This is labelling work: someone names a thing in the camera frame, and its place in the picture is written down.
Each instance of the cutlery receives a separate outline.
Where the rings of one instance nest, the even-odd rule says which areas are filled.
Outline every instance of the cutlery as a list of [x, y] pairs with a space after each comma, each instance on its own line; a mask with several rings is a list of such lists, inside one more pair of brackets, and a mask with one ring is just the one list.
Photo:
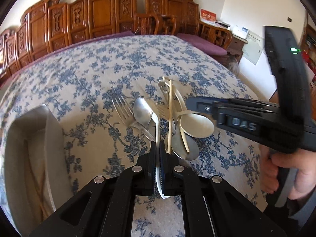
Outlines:
[[136, 121], [143, 125], [148, 131], [148, 124], [151, 121], [152, 110], [143, 98], [137, 98], [134, 102], [133, 113]]
[[159, 145], [160, 145], [160, 116], [159, 111], [156, 107], [156, 105], [151, 100], [145, 100], [144, 98], [137, 98], [135, 101], [135, 104], [137, 104], [136, 111], [141, 111], [142, 113], [137, 112], [137, 117], [146, 115], [151, 115], [151, 119], [156, 124], [156, 169], [155, 169], [155, 177], [156, 177], [156, 184], [157, 189], [160, 194], [160, 196], [163, 199], [169, 198], [170, 196], [165, 196], [162, 194], [162, 183], [161, 183], [161, 171], [160, 171], [160, 152], [159, 152]]
[[[168, 79], [165, 78], [160, 82], [165, 83], [165, 85], [159, 86], [162, 92], [165, 93], [165, 91], [167, 91], [167, 89], [169, 88]], [[180, 92], [176, 89], [176, 87], [173, 88], [174, 93], [180, 103], [181, 110], [187, 111], [186, 105]], [[192, 113], [184, 114], [181, 116], [180, 127], [183, 129], [185, 133], [195, 138], [206, 138], [212, 135], [214, 132], [214, 124], [211, 120], [202, 115]]]
[[167, 153], [171, 154], [171, 139], [172, 139], [172, 102], [173, 102], [173, 92], [172, 92], [172, 80], [170, 79], [169, 81], [170, 85], [170, 93], [169, 93], [169, 128], [168, 128], [168, 148], [167, 148]]
[[131, 109], [131, 107], [128, 105], [128, 103], [126, 102], [126, 100], [124, 99], [123, 96], [115, 98], [115, 102], [114, 100], [112, 100], [112, 103], [114, 105], [114, 108], [118, 114], [118, 116], [120, 117], [120, 119], [122, 120], [123, 124], [128, 126], [128, 127], [134, 127], [137, 128], [138, 130], [140, 130], [150, 141], [154, 141], [154, 137], [151, 135], [151, 133], [146, 130], [146, 128], [141, 125], [140, 123], [138, 123], [133, 115], [133, 111]]
[[[169, 93], [169, 89], [166, 89], [166, 93], [163, 92], [163, 95], [165, 96], [166, 101], [169, 100], [170, 95], [168, 96], [167, 94]], [[158, 105], [157, 106], [159, 113], [161, 114], [162, 117], [167, 118], [169, 115], [169, 110], [164, 108], [163, 106]], [[173, 118], [174, 120], [176, 119], [175, 117], [176, 111], [173, 110]], [[176, 124], [176, 131], [175, 134], [172, 137], [171, 140], [171, 147], [173, 152], [181, 159], [184, 160], [195, 160], [198, 155], [199, 155], [199, 147], [198, 144], [188, 135], [185, 136], [185, 141], [187, 143], [187, 147], [189, 150], [189, 153], [187, 152], [187, 148], [184, 146], [184, 139], [182, 139], [182, 135], [180, 133], [180, 124]]]

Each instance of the fork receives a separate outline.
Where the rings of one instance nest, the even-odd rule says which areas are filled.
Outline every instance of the fork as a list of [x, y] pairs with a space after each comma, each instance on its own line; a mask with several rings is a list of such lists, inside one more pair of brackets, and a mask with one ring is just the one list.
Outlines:
[[116, 103], [112, 100], [114, 108], [122, 120], [123, 124], [128, 127], [134, 127], [140, 130], [150, 141], [155, 141], [155, 138], [151, 135], [151, 133], [140, 123], [138, 123], [134, 117], [132, 108], [128, 105], [123, 96], [118, 99], [115, 98]]

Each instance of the purple cushion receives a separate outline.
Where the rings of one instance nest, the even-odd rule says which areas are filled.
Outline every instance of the purple cushion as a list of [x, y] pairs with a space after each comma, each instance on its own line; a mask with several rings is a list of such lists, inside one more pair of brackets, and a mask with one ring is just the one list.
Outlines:
[[224, 50], [222, 47], [219, 47], [205, 39], [198, 37], [196, 35], [190, 34], [183, 34], [179, 33], [177, 35], [180, 39], [190, 43], [194, 47], [200, 49], [201, 51], [205, 52], [209, 56], [217, 55], [217, 56], [224, 56], [227, 55], [227, 51]]

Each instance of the screw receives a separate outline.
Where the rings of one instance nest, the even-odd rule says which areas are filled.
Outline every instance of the screw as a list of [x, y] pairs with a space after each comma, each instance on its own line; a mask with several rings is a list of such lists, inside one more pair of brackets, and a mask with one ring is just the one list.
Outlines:
[[103, 183], [104, 182], [104, 177], [99, 175], [96, 178], [94, 178], [94, 182], [95, 183]]
[[176, 172], [182, 172], [182, 171], [184, 170], [184, 167], [183, 167], [183, 166], [175, 166], [175, 167], [174, 167], [174, 170], [175, 170]]
[[218, 175], [213, 176], [212, 180], [213, 180], [214, 183], [222, 182], [222, 178], [220, 176], [218, 176]]
[[133, 170], [133, 172], [141, 172], [142, 167], [141, 166], [133, 166], [132, 170]]

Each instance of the blue floral tablecloth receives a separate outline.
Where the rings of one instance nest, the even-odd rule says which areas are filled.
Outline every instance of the blue floral tablecloth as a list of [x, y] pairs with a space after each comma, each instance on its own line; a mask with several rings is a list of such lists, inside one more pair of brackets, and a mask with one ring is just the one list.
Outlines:
[[[89, 42], [54, 53], [16, 77], [1, 101], [0, 198], [12, 220], [4, 186], [4, 150], [12, 121], [44, 103], [64, 129], [64, 149], [72, 190], [79, 191], [97, 175], [119, 175], [134, 165], [150, 143], [137, 129], [126, 127], [112, 99], [124, 95], [164, 103], [158, 80], [174, 80], [182, 96], [257, 99], [217, 61], [175, 36], [134, 36]], [[168, 124], [161, 120], [161, 136]], [[223, 176], [260, 210], [266, 202], [259, 183], [258, 144], [215, 128], [198, 139], [199, 157], [187, 162], [204, 177]], [[137, 197], [132, 236], [184, 236], [179, 197]]]

